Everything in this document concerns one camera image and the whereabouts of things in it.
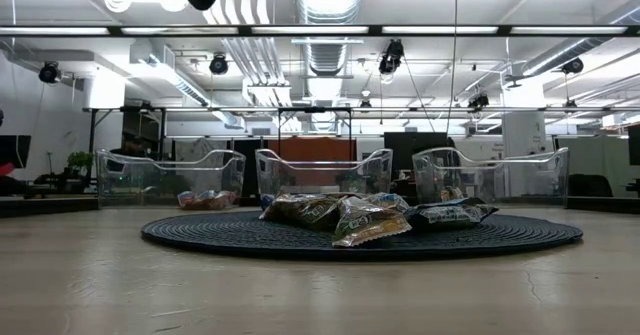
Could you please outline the blue green granola bar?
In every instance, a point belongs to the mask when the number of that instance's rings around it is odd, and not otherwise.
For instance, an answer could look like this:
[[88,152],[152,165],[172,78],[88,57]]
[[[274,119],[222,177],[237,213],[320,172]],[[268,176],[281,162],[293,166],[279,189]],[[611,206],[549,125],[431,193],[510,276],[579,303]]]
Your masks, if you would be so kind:
[[206,190],[196,196],[194,204],[203,209],[213,209],[216,205],[217,193],[214,190]]

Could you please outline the green brown granola bar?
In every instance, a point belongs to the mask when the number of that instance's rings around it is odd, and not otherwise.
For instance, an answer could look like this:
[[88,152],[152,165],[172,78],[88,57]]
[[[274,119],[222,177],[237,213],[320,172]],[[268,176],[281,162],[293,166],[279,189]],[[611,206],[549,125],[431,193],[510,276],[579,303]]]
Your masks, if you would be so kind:
[[195,210],[201,206],[197,195],[192,191],[184,191],[177,195],[178,204],[183,210]]

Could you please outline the blue brown granola bar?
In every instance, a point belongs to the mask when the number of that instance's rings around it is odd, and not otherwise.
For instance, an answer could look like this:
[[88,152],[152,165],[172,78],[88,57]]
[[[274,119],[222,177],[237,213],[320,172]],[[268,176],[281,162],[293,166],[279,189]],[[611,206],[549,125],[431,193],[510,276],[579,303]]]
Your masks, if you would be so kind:
[[312,231],[334,230],[339,218],[338,199],[324,194],[282,194],[260,215],[261,220]]

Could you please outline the green orange granola bar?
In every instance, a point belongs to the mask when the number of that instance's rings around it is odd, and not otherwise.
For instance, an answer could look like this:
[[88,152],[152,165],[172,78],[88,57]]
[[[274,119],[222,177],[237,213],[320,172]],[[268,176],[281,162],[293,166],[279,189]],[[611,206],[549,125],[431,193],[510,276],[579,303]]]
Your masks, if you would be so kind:
[[340,218],[333,236],[333,247],[356,247],[412,229],[401,212],[374,205],[357,197],[341,198],[338,208]]

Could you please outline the white pillar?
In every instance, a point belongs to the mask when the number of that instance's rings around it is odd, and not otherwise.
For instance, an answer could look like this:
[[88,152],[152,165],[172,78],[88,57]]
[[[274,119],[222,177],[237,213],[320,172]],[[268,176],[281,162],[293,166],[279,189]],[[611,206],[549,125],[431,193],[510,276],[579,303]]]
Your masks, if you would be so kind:
[[523,80],[518,87],[503,91],[503,106],[516,108],[502,116],[502,137],[505,157],[542,153],[545,148],[546,106],[543,85],[536,79]]
[[86,108],[119,108],[125,101],[125,78],[100,68],[92,77],[84,80]]

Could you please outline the orange partition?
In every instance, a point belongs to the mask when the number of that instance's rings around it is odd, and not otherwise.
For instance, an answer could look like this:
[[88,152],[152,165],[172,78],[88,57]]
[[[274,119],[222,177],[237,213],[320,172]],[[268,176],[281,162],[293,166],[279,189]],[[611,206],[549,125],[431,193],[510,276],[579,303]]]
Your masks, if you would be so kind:
[[328,137],[268,140],[267,146],[287,161],[349,161],[356,150],[354,140]]

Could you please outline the clear plastic bin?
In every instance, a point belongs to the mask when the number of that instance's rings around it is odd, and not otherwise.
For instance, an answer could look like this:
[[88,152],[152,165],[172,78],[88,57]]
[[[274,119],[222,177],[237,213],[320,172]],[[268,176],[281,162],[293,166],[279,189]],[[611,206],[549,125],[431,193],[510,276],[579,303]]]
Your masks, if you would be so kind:
[[243,189],[245,163],[246,157],[232,150],[212,150],[195,161],[156,161],[100,150],[96,153],[99,204],[180,208],[177,195],[184,191],[199,195],[226,190],[236,193],[235,205]]
[[387,193],[393,151],[378,149],[361,161],[288,161],[274,151],[255,151],[258,191],[262,198],[288,194]]
[[412,156],[420,202],[438,203],[445,186],[487,204],[564,206],[568,198],[569,150],[498,160],[473,160],[455,148],[424,150]]

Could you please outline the small green potted plant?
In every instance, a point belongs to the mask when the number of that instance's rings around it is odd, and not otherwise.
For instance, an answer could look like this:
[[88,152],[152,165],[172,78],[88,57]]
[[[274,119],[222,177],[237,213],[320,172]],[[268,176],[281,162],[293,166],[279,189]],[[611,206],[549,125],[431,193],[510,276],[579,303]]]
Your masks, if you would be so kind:
[[72,152],[67,158],[67,167],[74,176],[90,176],[94,164],[91,152]]

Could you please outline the green divider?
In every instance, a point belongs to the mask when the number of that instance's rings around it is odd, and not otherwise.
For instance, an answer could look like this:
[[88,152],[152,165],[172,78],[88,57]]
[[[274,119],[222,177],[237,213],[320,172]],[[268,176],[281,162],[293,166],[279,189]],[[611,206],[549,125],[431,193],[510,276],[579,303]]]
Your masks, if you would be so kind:
[[635,178],[640,167],[632,166],[628,139],[608,135],[555,136],[557,148],[569,149],[569,174],[599,175],[606,178],[616,196]]

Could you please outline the dark round plate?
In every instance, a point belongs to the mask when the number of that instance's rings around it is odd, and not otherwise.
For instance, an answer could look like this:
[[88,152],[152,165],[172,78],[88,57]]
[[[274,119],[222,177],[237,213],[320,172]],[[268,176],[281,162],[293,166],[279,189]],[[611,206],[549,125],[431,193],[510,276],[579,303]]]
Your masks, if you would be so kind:
[[491,215],[470,229],[414,230],[352,248],[331,245],[333,234],[261,220],[257,211],[181,215],[152,221],[141,237],[168,247],[249,258],[398,262],[486,257],[578,243],[577,227],[512,215]]

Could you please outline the black office chair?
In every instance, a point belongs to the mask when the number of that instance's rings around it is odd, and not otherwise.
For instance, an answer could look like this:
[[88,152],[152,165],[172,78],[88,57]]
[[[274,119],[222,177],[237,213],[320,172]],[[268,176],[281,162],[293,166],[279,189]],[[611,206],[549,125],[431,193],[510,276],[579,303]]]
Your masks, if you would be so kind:
[[602,175],[571,174],[568,192],[573,197],[612,197],[609,181]]

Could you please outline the silver ventilation duct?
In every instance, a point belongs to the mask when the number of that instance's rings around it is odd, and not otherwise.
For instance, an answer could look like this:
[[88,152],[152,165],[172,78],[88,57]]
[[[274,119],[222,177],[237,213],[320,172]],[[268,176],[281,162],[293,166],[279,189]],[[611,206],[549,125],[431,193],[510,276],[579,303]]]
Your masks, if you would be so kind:
[[[298,21],[311,25],[354,23],[361,0],[296,0]],[[341,44],[305,45],[305,61],[318,76],[335,76],[345,67],[350,46]]]

